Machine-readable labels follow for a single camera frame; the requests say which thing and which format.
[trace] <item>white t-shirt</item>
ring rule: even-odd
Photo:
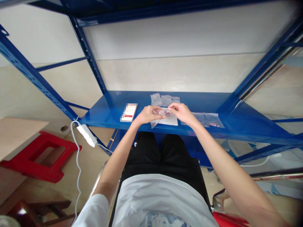
[[[108,201],[92,196],[73,226],[107,226]],[[216,226],[203,197],[187,183],[162,175],[140,174],[123,181],[114,227]]]

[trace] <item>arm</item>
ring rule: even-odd
[[[132,122],[128,131],[105,165],[96,189],[92,195],[103,194],[107,198],[108,203],[110,203],[125,167],[137,130],[142,124],[149,123],[156,119],[165,118],[165,116],[153,114],[154,109],[161,108],[158,106],[144,107],[142,112]]]
[[[173,103],[169,106],[169,110],[194,130],[236,207],[252,226],[288,226],[265,193],[215,141],[186,105]]]

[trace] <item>red plastic stool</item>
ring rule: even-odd
[[[247,220],[238,217],[230,216],[219,212],[212,212],[215,220],[220,227],[250,227]]]
[[[50,167],[34,162],[48,147],[57,148],[59,146],[65,147],[65,150]],[[40,136],[10,161],[1,161],[0,166],[20,172],[28,177],[57,183],[64,176],[64,173],[60,172],[61,167],[71,153],[77,150],[75,143],[61,139],[48,132],[40,131]]]

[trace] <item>hand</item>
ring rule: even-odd
[[[167,108],[171,113],[173,113],[180,121],[188,124],[190,127],[199,123],[196,117],[190,112],[187,105],[184,103],[172,103]]]
[[[136,117],[136,119],[133,121],[133,123],[138,124],[139,126],[142,124],[149,123],[156,119],[163,119],[165,118],[164,115],[155,114],[153,110],[155,109],[162,109],[159,106],[146,106],[142,110],[142,112]]]

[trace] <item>plastic bag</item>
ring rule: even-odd
[[[225,128],[217,113],[204,113],[204,116],[210,126]]]
[[[203,113],[193,113],[193,115],[195,115],[195,117],[197,118],[197,120],[204,126],[204,127],[208,127],[208,122],[206,121],[204,114]]]
[[[159,115],[164,115],[165,116],[165,111],[164,110],[158,110],[158,109],[155,109],[153,110],[154,114],[159,114]],[[151,121],[151,128],[153,129],[160,121],[161,119],[156,119],[156,120],[153,120]]]
[[[171,101],[171,103],[173,103],[173,102],[180,103],[180,97],[178,97],[178,96],[171,96],[170,97],[170,101]]]
[[[161,96],[161,100],[162,100],[162,107],[168,107],[171,103],[170,100],[170,95],[163,95]]]
[[[155,93],[151,95],[151,105],[152,106],[161,106],[162,105],[162,100],[161,96],[159,93]]]

